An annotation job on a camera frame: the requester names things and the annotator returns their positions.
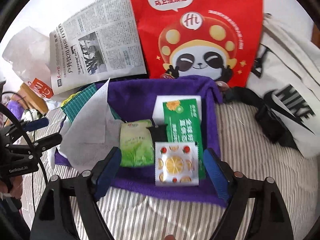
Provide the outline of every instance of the newspaper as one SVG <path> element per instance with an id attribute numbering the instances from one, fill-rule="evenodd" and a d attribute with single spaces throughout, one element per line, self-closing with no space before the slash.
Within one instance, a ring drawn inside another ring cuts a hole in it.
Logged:
<path id="1" fill-rule="evenodd" d="M 145 74 L 130 0 L 97 0 L 51 32 L 50 73 L 54 94 Z"/>

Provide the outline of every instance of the panda illustration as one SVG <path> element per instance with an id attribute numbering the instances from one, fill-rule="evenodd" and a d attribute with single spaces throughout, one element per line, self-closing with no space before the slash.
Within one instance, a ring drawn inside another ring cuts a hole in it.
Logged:
<path id="1" fill-rule="evenodd" d="M 227 83 L 233 76 L 238 41 L 235 31 L 215 18 L 184 14 L 159 36 L 165 70 L 179 67 L 179 76 L 201 75 Z"/>

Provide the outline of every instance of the nike swoosh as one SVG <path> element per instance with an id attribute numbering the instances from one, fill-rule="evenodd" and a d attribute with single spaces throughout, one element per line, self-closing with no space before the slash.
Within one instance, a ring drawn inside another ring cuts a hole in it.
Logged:
<path id="1" fill-rule="evenodd" d="M 309 130 L 310 132 L 312 132 L 314 134 L 313 131 L 311 131 L 308 127 L 306 127 L 300 119 L 298 119 L 297 117 L 293 116 L 292 114 L 290 114 L 289 112 L 287 112 L 285 109 L 283 109 L 281 106 L 279 106 L 275 101 L 273 101 L 272 99 L 272 93 L 275 90 L 272 90 L 268 93 L 266 93 L 263 97 L 263 100 L 266 102 L 266 104 L 273 110 L 279 112 L 280 114 L 284 115 L 285 117 L 288 117 L 289 119 L 291 119 L 292 121 L 296 122 L 297 124 L 301 125 L 302 127 L 306 128 L 307 130 Z"/>

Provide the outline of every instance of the green packet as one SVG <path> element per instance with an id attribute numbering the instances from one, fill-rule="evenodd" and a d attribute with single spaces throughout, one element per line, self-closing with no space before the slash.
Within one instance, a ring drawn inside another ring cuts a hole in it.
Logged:
<path id="1" fill-rule="evenodd" d="M 154 164 L 154 148 L 150 131 L 151 120 L 123 123 L 120 131 L 122 167 L 141 167 Z"/>
<path id="2" fill-rule="evenodd" d="M 163 103 L 169 142 L 195 142 L 199 152 L 199 178 L 205 178 L 203 145 L 197 102 L 182 99 Z"/>

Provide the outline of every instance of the yellow flower illustration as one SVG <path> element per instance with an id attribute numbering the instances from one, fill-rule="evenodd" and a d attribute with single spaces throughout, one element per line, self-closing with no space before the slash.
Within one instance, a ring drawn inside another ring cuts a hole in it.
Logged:
<path id="1" fill-rule="evenodd" d="M 180 101 L 171 101 L 166 104 L 167 108 L 171 111 L 175 111 L 180 106 Z"/>

